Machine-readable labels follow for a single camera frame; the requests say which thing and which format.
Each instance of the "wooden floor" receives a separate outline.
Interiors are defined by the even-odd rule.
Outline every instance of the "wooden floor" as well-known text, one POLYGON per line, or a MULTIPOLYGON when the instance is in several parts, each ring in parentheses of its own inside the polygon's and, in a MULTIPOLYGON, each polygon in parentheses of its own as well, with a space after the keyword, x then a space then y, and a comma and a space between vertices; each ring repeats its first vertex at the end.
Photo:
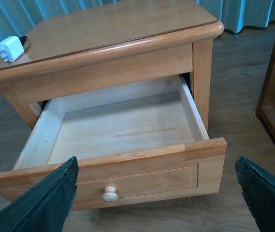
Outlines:
MULTIPOLYGON (((71 212, 64 232, 255 232, 234 164, 245 156, 275 174, 275 145, 255 117, 275 24, 214 42, 209 135, 228 143, 218 194, 71 212)), ((0 172, 11 170, 30 129, 0 95, 0 172)), ((9 204, 0 196, 0 210, 9 204)))

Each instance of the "open drawer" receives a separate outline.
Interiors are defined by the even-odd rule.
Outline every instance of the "open drawer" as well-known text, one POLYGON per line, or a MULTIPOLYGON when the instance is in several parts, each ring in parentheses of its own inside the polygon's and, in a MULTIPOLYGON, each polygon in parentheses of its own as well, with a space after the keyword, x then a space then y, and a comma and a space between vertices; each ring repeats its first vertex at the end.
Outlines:
POLYGON ((219 190, 226 142, 209 139, 185 80, 168 76, 50 100, 0 195, 14 201, 72 156, 72 210, 219 190), (105 202, 105 187, 118 199, 105 202))

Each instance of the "power adapter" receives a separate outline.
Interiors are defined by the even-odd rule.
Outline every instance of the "power adapter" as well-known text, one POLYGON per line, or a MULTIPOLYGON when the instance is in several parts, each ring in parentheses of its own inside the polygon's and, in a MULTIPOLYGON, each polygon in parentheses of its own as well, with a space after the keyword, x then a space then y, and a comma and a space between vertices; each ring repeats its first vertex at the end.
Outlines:
POLYGON ((25 50, 17 36, 7 37, 0 42, 0 55, 5 62, 14 62, 25 50))

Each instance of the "wooden knob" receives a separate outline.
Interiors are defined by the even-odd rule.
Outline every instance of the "wooden knob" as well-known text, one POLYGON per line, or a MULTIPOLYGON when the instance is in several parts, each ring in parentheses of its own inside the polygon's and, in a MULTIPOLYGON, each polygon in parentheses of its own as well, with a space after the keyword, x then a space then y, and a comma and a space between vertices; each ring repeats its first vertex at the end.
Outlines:
POLYGON ((102 198, 105 202, 114 202, 118 199, 116 194, 116 188, 109 186, 105 188, 105 193, 102 195, 102 198))

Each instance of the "curtain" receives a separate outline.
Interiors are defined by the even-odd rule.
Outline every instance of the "curtain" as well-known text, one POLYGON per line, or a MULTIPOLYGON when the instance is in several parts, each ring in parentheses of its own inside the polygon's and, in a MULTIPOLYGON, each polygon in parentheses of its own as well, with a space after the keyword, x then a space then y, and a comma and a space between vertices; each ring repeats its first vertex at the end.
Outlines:
MULTIPOLYGON (((0 0, 0 41, 26 34, 46 18, 120 0, 0 0)), ((245 26, 267 27, 275 20, 275 0, 195 0, 238 33, 245 26)))

